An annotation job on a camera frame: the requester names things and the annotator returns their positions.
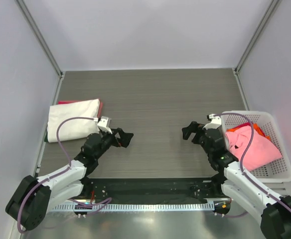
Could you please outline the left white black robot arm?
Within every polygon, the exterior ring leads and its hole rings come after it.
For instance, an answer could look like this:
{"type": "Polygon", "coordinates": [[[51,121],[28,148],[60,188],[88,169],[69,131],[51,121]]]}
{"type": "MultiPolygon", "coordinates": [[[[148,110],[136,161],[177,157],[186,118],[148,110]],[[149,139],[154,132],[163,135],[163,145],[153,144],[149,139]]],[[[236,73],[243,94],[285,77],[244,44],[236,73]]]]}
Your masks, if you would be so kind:
{"type": "Polygon", "coordinates": [[[30,231],[43,221],[50,210],[66,200],[77,196],[88,198],[92,193],[88,175],[97,168],[99,158],[112,146],[128,147],[133,136],[133,133],[124,132],[121,128],[114,129],[112,133],[88,135],[81,151],[69,164],[42,177],[24,177],[5,212],[20,227],[30,231]]]}

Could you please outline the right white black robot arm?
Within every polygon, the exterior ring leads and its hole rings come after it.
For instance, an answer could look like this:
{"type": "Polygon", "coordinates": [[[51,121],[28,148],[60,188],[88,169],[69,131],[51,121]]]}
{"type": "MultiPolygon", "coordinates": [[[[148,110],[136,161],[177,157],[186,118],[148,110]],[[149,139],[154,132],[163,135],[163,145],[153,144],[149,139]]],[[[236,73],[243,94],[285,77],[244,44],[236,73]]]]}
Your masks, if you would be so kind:
{"type": "Polygon", "coordinates": [[[207,129],[195,121],[182,128],[182,137],[199,144],[218,173],[210,185],[216,197],[232,198],[259,224],[267,239],[291,239],[291,196],[282,196],[242,170],[237,157],[226,148],[223,133],[215,126],[207,129]]]}

